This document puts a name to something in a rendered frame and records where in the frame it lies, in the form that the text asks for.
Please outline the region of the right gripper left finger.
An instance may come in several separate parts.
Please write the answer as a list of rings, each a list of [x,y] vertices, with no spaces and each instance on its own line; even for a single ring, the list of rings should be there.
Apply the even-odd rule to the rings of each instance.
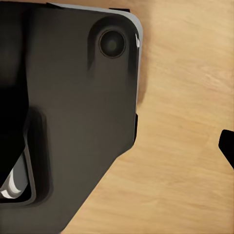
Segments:
[[[25,149],[22,130],[0,135],[0,188]]]

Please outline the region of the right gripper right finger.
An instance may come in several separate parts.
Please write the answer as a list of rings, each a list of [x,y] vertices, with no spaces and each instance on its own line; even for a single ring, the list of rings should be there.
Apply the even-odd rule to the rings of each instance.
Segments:
[[[234,132],[223,130],[218,146],[234,169]]]

